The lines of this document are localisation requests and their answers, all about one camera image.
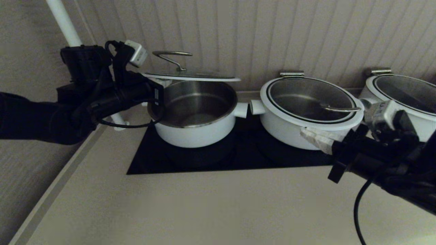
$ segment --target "white connector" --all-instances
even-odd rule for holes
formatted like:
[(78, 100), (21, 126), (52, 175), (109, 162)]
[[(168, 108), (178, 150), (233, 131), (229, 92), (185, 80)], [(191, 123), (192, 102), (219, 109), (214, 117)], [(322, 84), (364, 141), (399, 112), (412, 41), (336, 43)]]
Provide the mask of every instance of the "white connector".
[(395, 130), (393, 120), (398, 111), (397, 103), (393, 100), (383, 101), (371, 106), (371, 118), (369, 122), (373, 127), (379, 123), (386, 123), (389, 128)]
[(144, 63), (145, 59), (148, 56), (147, 50), (142, 45), (132, 40), (126, 40), (124, 44), (131, 46), (132, 48), (135, 49), (135, 53), (130, 59), (130, 63), (136, 67), (142, 66), (142, 64)]

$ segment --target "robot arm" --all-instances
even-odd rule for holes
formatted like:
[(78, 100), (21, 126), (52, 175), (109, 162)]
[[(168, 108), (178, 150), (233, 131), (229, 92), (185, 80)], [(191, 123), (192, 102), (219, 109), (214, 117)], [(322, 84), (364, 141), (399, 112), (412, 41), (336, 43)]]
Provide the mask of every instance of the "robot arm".
[[(436, 132), (422, 143), (407, 113), (391, 109), (394, 102), (374, 106), (374, 113), (365, 117), (369, 127), (360, 125), (332, 145), (328, 178), (338, 183), (344, 172), (373, 178), (388, 193), (436, 214)], [(375, 139), (366, 136), (370, 129)]]
[(144, 50), (131, 45), (131, 41), (126, 43), (110, 41), (116, 48), (115, 56), (109, 48), (99, 46), (63, 48), (62, 60), (70, 71), (72, 83), (57, 88), (57, 103), (31, 102), (18, 95), (0, 93), (0, 139), (71, 145), (84, 140), (98, 123), (115, 125), (103, 119), (116, 112), (142, 102), (163, 106), (162, 85), (126, 70), (129, 62), (139, 65), (138, 61), (145, 59)]

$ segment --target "white pot handle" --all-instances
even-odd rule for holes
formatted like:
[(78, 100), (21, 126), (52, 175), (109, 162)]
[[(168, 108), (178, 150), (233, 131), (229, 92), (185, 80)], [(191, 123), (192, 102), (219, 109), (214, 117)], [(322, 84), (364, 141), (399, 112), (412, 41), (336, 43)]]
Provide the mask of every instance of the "white pot handle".
[(237, 117), (247, 118), (247, 107), (248, 103), (238, 102), (235, 109), (233, 110), (233, 115)]
[(250, 101), (251, 114), (260, 115), (265, 113), (265, 107), (263, 106), (262, 100), (252, 99)]

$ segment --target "lid rim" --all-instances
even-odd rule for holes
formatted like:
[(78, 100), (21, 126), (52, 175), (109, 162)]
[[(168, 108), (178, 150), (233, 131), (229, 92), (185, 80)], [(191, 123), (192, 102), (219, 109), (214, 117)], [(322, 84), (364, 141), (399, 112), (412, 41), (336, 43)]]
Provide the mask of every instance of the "lid rim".
[(166, 80), (186, 80), (186, 81), (204, 81), (204, 82), (240, 82), (240, 78), (196, 78), (196, 77), (180, 77), (170, 75), (155, 75), (143, 72), (142, 75), (147, 78), (158, 78)]

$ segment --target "pot rim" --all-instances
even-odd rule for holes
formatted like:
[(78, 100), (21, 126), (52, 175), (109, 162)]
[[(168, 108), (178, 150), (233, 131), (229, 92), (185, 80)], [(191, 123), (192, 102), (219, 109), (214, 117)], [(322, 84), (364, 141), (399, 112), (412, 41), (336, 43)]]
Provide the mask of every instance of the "pot rim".
[(268, 98), (268, 87), (270, 86), (270, 84), (274, 83), (275, 81), (281, 80), (281, 79), (286, 79), (286, 78), (276, 78), (273, 80), (268, 81), (267, 83), (265, 83), (261, 90), (260, 90), (260, 97), (262, 99), (263, 104), (265, 105), (265, 107), (271, 111), (274, 115), (280, 117), (281, 119), (288, 121), (290, 123), (299, 125), (299, 126), (303, 126), (303, 127), (314, 127), (320, 130), (327, 130), (327, 131), (336, 131), (336, 130), (344, 130), (344, 129), (350, 129), (358, 124), (360, 124), (360, 122), (363, 119), (363, 115), (364, 115), (364, 106), (362, 104), (362, 102), (355, 98), (351, 93), (349, 93), (348, 91), (346, 91), (345, 89), (323, 81), (323, 80), (319, 80), (319, 79), (315, 79), (315, 78), (307, 78), (307, 79), (313, 79), (313, 80), (317, 80), (320, 82), (325, 82), (329, 85), (332, 85), (338, 89), (340, 89), (343, 93), (345, 93), (346, 95), (348, 95), (352, 101), (354, 102), (354, 104), (357, 107), (362, 108), (362, 110), (353, 113), (352, 116), (350, 116), (348, 119), (346, 119), (345, 121), (342, 120), (340, 122), (332, 122), (332, 121), (319, 121), (319, 122), (314, 122), (314, 121), (307, 121), (304, 119), (300, 119), (297, 118), (291, 114), (285, 113), (282, 110), (280, 110), (279, 108), (277, 108)]
[[(351, 112), (351, 113), (348, 113), (348, 114), (345, 114), (345, 113), (344, 113), (344, 114), (343, 114), (344, 116), (341, 117), (341, 118), (339, 118), (339, 119), (336, 119), (336, 120), (328, 120), (328, 121), (327, 121), (327, 120), (316, 120), (316, 119), (310, 119), (310, 118), (307, 118), (307, 117), (304, 117), (304, 116), (297, 115), (297, 114), (292, 113), (292, 112), (290, 112), (290, 111), (287, 111), (287, 110), (284, 109), (282, 106), (280, 106), (276, 101), (274, 101), (273, 96), (271, 95), (271, 89), (272, 89), (272, 87), (274, 86), (274, 84), (276, 84), (277, 82), (279, 82), (279, 81), (281, 81), (281, 80), (287, 80), (287, 79), (289, 79), (289, 78), (282, 78), (282, 79), (276, 80), (276, 81), (270, 83), (270, 84), (268, 85), (267, 89), (266, 89), (266, 92), (267, 92), (266, 96), (268, 97), (268, 100), (269, 100), (269, 101), (270, 101), (270, 102), (271, 102), (275, 107), (277, 107), (280, 111), (282, 111), (283, 113), (285, 113), (285, 114), (287, 114), (287, 115), (290, 115), (290, 116), (293, 116), (293, 117), (296, 117), (296, 118), (301, 119), (301, 120), (303, 120), (303, 121), (314, 122), (314, 123), (322, 123), (322, 124), (333, 124), (333, 123), (345, 122), (345, 121), (349, 120), (350, 118), (352, 118), (352, 117), (354, 116), (355, 112)], [(327, 84), (327, 85), (331, 85), (332, 87), (334, 87), (332, 84), (330, 84), (330, 83), (328, 83), (328, 82), (325, 82), (325, 81), (323, 81), (323, 80), (314, 79), (314, 78), (304, 78), (304, 79), (306, 79), (306, 80), (313, 80), (313, 81), (317, 81), (317, 82), (322, 82), (322, 83), (325, 83), (325, 84)], [(349, 107), (356, 107), (356, 103), (353, 101), (353, 98), (352, 98), (351, 96), (347, 95), (347, 94), (345, 94), (345, 95), (348, 97), (348, 99), (349, 99), (350, 102), (351, 102), (351, 105), (350, 105)]]
[[(193, 81), (191, 81), (191, 80), (177, 81), (177, 83), (181, 83), (181, 82), (193, 82)], [(230, 108), (223, 115), (219, 116), (218, 118), (214, 119), (213, 121), (205, 122), (205, 123), (202, 123), (202, 124), (196, 124), (196, 125), (178, 126), (178, 125), (173, 125), (171, 123), (167, 123), (167, 122), (164, 122), (164, 121), (160, 121), (160, 122), (158, 122), (158, 124), (162, 124), (162, 125), (165, 125), (165, 126), (168, 126), (168, 127), (172, 127), (172, 128), (191, 129), (191, 128), (198, 128), (198, 127), (204, 127), (204, 126), (207, 126), (207, 125), (211, 125), (213, 123), (216, 123), (216, 122), (224, 119), (227, 116), (230, 116), (230, 114), (233, 113), (233, 111), (236, 108), (236, 105), (238, 104), (238, 96), (236, 95), (236, 91), (230, 85), (228, 85), (225, 82), (213, 82), (213, 83), (219, 83), (220, 85), (222, 85), (222, 86), (226, 87), (227, 89), (229, 89), (231, 91), (231, 93), (233, 94), (233, 97), (235, 98), (233, 104), (230, 106)], [(153, 113), (153, 110), (151, 109), (151, 107), (152, 107), (152, 105), (150, 103), (148, 103), (147, 104), (147, 112), (150, 115), (151, 119), (155, 120), (157, 118), (157, 116)]]
[[(426, 84), (429, 84), (431, 86), (435, 86), (434, 84), (431, 84), (429, 82), (426, 82), (424, 80), (421, 79), (417, 79), (417, 78), (413, 78), (413, 77), (409, 77), (409, 76), (403, 76), (403, 75), (389, 75), (389, 76), (398, 76), (398, 77), (404, 77), (404, 78), (411, 78), (414, 80), (418, 80), (421, 82), (424, 82)], [(388, 96), (387, 94), (385, 94), (383, 91), (381, 91), (381, 89), (379, 89), (376, 85), (375, 85), (375, 80), (377, 78), (379, 78), (380, 76), (371, 76), (368, 79), (366, 79), (366, 87), (369, 89), (369, 91), (377, 98), (386, 101), (386, 100), (393, 100), (396, 103), (398, 103), (398, 105), (403, 108), (405, 111), (407, 111), (407, 113), (413, 114), (415, 116), (421, 117), (421, 118), (425, 118), (425, 119), (429, 119), (432, 121), (436, 121), (436, 114), (435, 113), (429, 113), (429, 112), (424, 112), (422, 110), (416, 109), (414, 107), (408, 106), (404, 103), (399, 102), (398, 100)]]

